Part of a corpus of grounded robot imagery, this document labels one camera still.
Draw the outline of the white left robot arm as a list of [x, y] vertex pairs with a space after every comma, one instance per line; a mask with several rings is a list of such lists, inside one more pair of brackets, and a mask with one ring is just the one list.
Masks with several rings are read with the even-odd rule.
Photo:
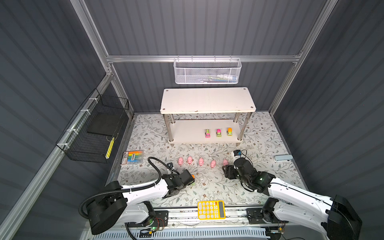
[[93, 235], [104, 233], [120, 223], [146, 227], [155, 219], [151, 200], [175, 196], [194, 182], [195, 178], [188, 170], [161, 175], [147, 185], [122, 186], [113, 181], [103, 192], [85, 199], [78, 211], [89, 221]]

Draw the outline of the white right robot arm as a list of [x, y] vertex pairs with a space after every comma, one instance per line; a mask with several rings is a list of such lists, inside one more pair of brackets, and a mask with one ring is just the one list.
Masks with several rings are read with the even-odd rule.
[[346, 198], [303, 190], [273, 174], [257, 171], [245, 158], [237, 158], [222, 169], [227, 179], [237, 179], [247, 191], [268, 197], [259, 213], [266, 223], [298, 224], [329, 240], [359, 239], [363, 221]]

